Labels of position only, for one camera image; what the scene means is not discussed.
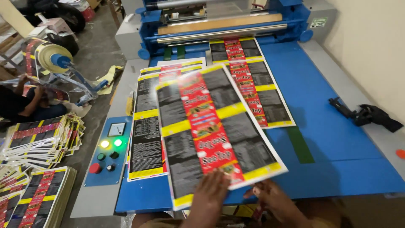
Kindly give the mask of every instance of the motorcycle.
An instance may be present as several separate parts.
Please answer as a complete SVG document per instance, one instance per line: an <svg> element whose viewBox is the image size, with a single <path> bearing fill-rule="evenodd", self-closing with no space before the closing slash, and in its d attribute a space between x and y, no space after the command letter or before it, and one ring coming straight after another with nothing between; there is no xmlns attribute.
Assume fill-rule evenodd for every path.
<svg viewBox="0 0 405 228"><path fill-rule="evenodd" d="M72 32L81 32L86 26L86 21L78 9L58 0L11 0L11 3L35 27L42 22L35 16L36 13L42 13L45 18L61 17Z"/></svg>

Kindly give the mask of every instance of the jeans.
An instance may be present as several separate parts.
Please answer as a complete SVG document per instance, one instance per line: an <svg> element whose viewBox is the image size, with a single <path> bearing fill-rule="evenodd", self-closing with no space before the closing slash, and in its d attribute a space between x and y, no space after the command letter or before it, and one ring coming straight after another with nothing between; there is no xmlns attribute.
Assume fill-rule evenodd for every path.
<svg viewBox="0 0 405 228"><path fill-rule="evenodd" d="M27 93L27 98L31 101L35 96L34 90L35 90L35 87L31 87ZM41 120L52 119L52 118L55 118L58 116L63 116L66 113L67 113L67 109L63 104L50 105L47 108L38 106L36 108L36 110L31 114L30 118L32 118L33 121L41 121Z"/></svg>

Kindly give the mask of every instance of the yellow indicator light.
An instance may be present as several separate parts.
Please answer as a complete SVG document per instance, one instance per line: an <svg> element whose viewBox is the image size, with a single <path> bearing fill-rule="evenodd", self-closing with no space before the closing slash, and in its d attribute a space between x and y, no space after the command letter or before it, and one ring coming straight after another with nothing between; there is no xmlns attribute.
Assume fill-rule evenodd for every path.
<svg viewBox="0 0 405 228"><path fill-rule="evenodd" d="M110 143L109 143L107 140L104 140L104 141L101 142L100 146L101 146L102 148L106 148L109 144L110 144Z"/></svg>
<svg viewBox="0 0 405 228"><path fill-rule="evenodd" d="M114 141L115 146L121 146L121 144L122 144L121 139L117 139L117 140Z"/></svg>

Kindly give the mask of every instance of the blue feed table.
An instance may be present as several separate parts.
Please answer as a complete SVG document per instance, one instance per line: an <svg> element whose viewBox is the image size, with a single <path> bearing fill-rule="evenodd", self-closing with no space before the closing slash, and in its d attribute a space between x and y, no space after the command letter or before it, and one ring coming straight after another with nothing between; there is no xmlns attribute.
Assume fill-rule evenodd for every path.
<svg viewBox="0 0 405 228"><path fill-rule="evenodd" d="M315 163L301 164L285 128L266 130L289 169L273 178L291 198L347 196L405 191L405 182L364 131L328 103L337 97L297 42L264 44L260 48ZM205 52L186 58L205 57ZM150 67L163 57L155 57ZM243 204L248 187L231 191L225 204ZM167 176L122 181L116 212L144 213L172 207Z"/></svg>

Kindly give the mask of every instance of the black knob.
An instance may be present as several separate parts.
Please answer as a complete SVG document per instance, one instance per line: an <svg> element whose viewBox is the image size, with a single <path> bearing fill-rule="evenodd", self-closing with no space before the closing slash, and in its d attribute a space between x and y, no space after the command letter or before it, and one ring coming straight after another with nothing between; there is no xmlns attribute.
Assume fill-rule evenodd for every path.
<svg viewBox="0 0 405 228"><path fill-rule="evenodd" d="M115 165L114 165L114 164L108 165L108 166L106 167L106 169L107 169L108 172L114 171Z"/></svg>
<svg viewBox="0 0 405 228"><path fill-rule="evenodd" d="M110 154L110 158L112 158L112 159L116 159L118 156L119 156L119 153L117 153L117 152L115 152L115 151L113 151L113 152Z"/></svg>
<svg viewBox="0 0 405 228"><path fill-rule="evenodd" d="M104 160L104 159L105 159L105 154L104 154L104 153L99 153L99 154L97 155L97 160L102 161L102 160Z"/></svg>

